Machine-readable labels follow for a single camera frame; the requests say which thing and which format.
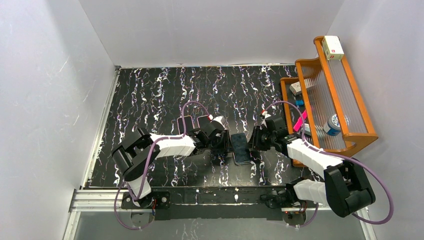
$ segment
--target marble pattern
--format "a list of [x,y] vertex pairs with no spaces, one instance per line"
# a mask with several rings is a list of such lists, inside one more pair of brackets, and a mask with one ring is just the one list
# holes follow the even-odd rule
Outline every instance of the marble pattern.
[[[126,134],[136,128],[178,134],[177,118],[190,100],[204,104],[214,116],[225,116],[230,134],[245,133],[249,139],[261,111],[282,99],[280,78],[296,76],[294,65],[122,69],[89,188],[117,186],[121,176],[111,151]],[[294,120],[297,113],[291,112]],[[271,113],[283,115],[283,106]],[[197,105],[185,112],[193,119],[204,114]],[[211,156],[206,151],[156,159],[149,167],[148,181],[152,187],[276,186],[309,174],[308,168],[292,167],[289,158],[274,150],[242,166],[235,165],[231,156]]]

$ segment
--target smartphone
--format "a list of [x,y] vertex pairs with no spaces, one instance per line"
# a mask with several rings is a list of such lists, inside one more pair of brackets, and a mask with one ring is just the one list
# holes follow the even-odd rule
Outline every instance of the smartphone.
[[251,153],[248,148],[248,139],[244,133],[233,134],[230,137],[234,152],[234,162],[236,165],[250,164]]
[[210,122],[211,122],[211,120],[209,120],[208,115],[199,116],[197,118],[197,125],[198,125],[199,128],[201,128],[202,126],[205,126],[206,124],[208,124]]
[[[195,129],[192,116],[184,116],[184,122],[185,122],[185,129],[187,130],[187,133],[190,132],[191,130]],[[178,125],[179,134],[183,134],[184,133],[183,118],[179,117],[176,120],[176,124]]]

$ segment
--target white wall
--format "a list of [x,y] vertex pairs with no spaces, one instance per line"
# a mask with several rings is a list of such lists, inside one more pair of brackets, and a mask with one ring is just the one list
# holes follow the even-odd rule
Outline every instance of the white wall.
[[[328,31],[338,35],[380,139],[357,157],[389,186],[392,220],[378,239],[422,239],[424,230],[424,2],[346,0]],[[373,220],[388,201],[374,182]]]
[[113,76],[78,0],[0,1],[0,239],[62,239]]
[[294,63],[343,0],[79,0],[123,67]]

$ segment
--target wooden shelf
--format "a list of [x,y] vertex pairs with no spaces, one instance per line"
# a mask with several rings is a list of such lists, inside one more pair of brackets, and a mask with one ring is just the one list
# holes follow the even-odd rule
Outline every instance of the wooden shelf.
[[[288,100],[286,85],[300,82],[312,144],[327,152],[351,157],[377,140],[378,135],[346,55],[341,61],[327,60],[321,45],[322,40],[323,36],[313,40],[317,58],[298,59],[295,62],[298,77],[281,78],[282,97],[284,101]],[[288,130],[293,133],[288,104],[284,104],[284,111]],[[334,114],[339,117],[341,133],[330,136],[324,132],[323,126]],[[293,165],[303,167],[297,160]]]

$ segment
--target ribbed translucent panel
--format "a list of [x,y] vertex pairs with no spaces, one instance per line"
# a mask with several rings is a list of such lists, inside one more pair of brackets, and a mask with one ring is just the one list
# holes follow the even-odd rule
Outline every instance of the ribbed translucent panel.
[[305,77],[305,85],[309,85],[307,95],[312,109],[319,146],[324,149],[344,149],[346,144],[342,139],[342,134],[330,136],[323,129],[328,119],[336,114],[324,72],[322,69],[316,72],[310,67],[302,67],[302,72]]
[[367,133],[342,61],[328,60],[331,77],[350,133]]

